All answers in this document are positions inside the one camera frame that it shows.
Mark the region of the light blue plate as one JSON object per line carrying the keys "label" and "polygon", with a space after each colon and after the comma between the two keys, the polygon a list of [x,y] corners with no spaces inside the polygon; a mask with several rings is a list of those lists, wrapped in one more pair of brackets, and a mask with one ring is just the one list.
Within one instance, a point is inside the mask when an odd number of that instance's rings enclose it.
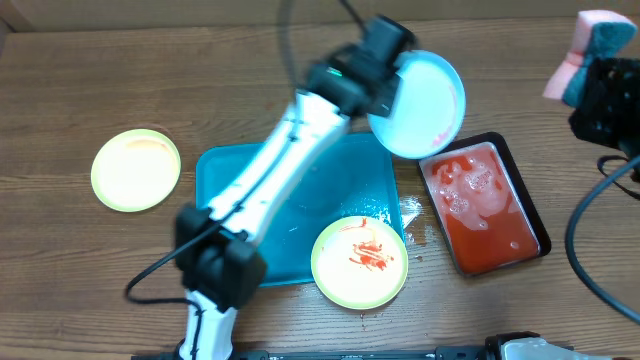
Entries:
{"label": "light blue plate", "polygon": [[406,159],[423,159],[448,146],[462,127],[466,94],[460,76],[443,57],[428,51],[402,53],[400,82],[390,113],[370,114],[378,141]]}

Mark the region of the green and pink sponge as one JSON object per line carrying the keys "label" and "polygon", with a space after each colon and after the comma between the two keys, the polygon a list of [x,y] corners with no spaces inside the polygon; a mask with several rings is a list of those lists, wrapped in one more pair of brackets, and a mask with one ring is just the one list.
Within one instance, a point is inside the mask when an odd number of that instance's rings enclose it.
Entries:
{"label": "green and pink sponge", "polygon": [[571,47],[549,79],[543,96],[577,108],[584,97],[589,66],[597,59],[614,57],[637,30],[629,18],[616,12],[580,11]]}

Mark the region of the yellow plate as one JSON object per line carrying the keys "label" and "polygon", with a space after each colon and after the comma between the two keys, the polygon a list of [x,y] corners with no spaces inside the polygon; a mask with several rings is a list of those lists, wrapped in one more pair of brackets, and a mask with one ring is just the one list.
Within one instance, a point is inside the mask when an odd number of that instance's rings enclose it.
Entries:
{"label": "yellow plate", "polygon": [[176,187],[181,158],[173,141],[151,129],[132,129],[107,141],[91,166],[91,186],[107,207],[139,212],[161,203]]}
{"label": "yellow plate", "polygon": [[408,274],[408,254],[400,235],[367,216],[349,216],[327,226],[311,252],[311,272],[332,302],[369,310],[392,300]]}

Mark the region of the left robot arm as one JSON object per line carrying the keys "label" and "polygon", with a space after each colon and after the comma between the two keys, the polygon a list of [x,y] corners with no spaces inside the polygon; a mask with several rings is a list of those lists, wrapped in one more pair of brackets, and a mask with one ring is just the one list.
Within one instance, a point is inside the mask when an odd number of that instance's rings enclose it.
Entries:
{"label": "left robot arm", "polygon": [[238,310],[267,265],[258,253],[272,219],[311,164],[342,138],[352,117],[389,115],[406,57],[348,45],[314,64],[304,87],[244,170],[201,209],[175,221],[173,261],[189,306],[181,359],[227,359]]}

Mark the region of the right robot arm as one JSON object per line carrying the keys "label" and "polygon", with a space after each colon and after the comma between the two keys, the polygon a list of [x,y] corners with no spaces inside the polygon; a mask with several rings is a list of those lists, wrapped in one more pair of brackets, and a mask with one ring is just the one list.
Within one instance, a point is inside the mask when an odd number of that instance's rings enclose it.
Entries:
{"label": "right robot arm", "polygon": [[[575,232],[588,206],[617,179],[630,172],[639,180],[639,61],[628,58],[596,59],[587,68],[582,98],[569,117],[576,138],[615,148],[624,153],[624,165],[606,174],[572,212],[564,237],[568,262],[581,282],[601,301],[634,323],[639,313],[599,286],[580,264]],[[532,332],[488,337],[479,359],[585,359],[585,354],[553,345]]]}

